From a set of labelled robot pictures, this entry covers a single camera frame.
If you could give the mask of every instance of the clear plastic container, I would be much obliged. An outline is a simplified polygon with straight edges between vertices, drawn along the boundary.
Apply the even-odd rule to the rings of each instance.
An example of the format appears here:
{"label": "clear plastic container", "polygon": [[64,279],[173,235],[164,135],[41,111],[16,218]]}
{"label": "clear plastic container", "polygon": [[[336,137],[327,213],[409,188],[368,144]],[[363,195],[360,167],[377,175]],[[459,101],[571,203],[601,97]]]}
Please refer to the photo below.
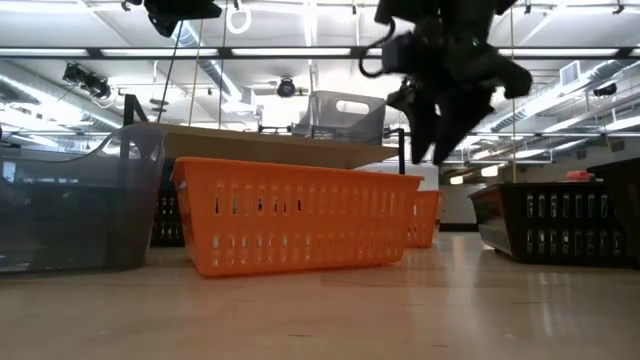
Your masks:
{"label": "clear plastic container", "polygon": [[86,155],[0,149],[0,273],[141,266],[165,137],[136,124]]}

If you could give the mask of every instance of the orange plastic basket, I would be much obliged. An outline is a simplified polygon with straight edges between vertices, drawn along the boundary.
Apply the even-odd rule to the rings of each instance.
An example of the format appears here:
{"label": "orange plastic basket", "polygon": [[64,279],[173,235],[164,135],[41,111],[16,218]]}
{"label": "orange plastic basket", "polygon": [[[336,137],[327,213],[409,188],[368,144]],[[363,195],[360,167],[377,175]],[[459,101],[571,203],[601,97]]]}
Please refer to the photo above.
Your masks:
{"label": "orange plastic basket", "polygon": [[409,224],[407,247],[430,248],[436,228],[439,191],[419,191]]}
{"label": "orange plastic basket", "polygon": [[400,260],[421,178],[180,158],[185,244],[207,276]]}

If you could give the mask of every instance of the white ceiling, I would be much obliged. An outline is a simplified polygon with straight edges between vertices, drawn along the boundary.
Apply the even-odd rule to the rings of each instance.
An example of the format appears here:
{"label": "white ceiling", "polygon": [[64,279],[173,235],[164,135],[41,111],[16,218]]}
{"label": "white ceiling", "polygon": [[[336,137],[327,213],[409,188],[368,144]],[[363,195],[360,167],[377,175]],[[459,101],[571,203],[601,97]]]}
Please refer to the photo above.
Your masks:
{"label": "white ceiling", "polygon": [[[10,10],[12,3],[22,6]],[[203,25],[203,45],[206,46],[306,46],[305,23],[313,16],[317,18],[314,46],[354,46],[366,45],[386,32],[384,26],[375,24],[375,0],[357,0],[361,7],[359,15],[352,14],[352,0],[318,0],[319,5],[312,17],[306,14],[307,8],[302,0],[245,0],[251,6],[252,24],[243,34],[232,34],[224,31],[224,19],[209,19]],[[515,8],[513,17],[507,12],[502,17],[496,16],[491,31],[490,42],[496,46],[635,46],[640,43],[640,0],[624,0],[628,10],[619,15],[612,15],[615,0],[532,0],[536,11],[524,14],[520,7]],[[39,13],[55,7],[67,9],[74,7],[81,11],[82,6],[110,7],[111,11],[76,12],[69,14]],[[591,12],[598,14],[577,14],[575,11],[561,10],[542,11],[542,5],[590,5]],[[157,47],[174,45],[173,40],[161,37],[156,33],[147,19],[146,12],[138,7],[125,13],[118,10],[119,0],[0,0],[0,46],[109,46],[109,47]],[[234,16],[234,24],[241,25],[241,15]],[[199,29],[199,21],[192,22],[194,29]],[[407,31],[410,25],[400,23],[398,32]],[[62,60],[15,60],[18,66],[65,86],[61,80],[66,62]],[[81,65],[109,78],[113,86],[128,87],[143,102],[147,109],[147,101],[152,96],[153,62],[151,61],[80,61]],[[233,82],[264,88],[269,82],[279,81],[282,76],[291,76],[296,85],[310,87],[309,67],[306,60],[227,60],[221,61],[224,72]],[[520,61],[534,75],[536,87],[552,82],[558,77],[558,70],[568,61]],[[368,80],[360,75],[355,61],[321,60],[315,61],[317,66],[316,89],[351,92],[362,95],[385,97],[399,85],[400,78],[386,76],[376,80]],[[368,61],[368,68],[376,68],[376,61]],[[193,61],[176,61],[172,73],[171,84],[176,89],[169,91],[167,100],[170,105],[165,120],[185,121],[191,107],[190,92],[193,86],[194,72],[197,72],[197,87],[193,122],[211,122],[222,114],[222,121],[231,120],[230,115],[220,112],[219,93],[207,95],[206,87],[214,88],[206,75],[196,70]],[[169,62],[158,63],[157,82],[162,85],[169,71]],[[155,88],[154,97],[161,97],[160,86]],[[299,100],[283,106],[305,108]],[[399,119],[398,113],[389,111],[387,122],[394,123]]]}

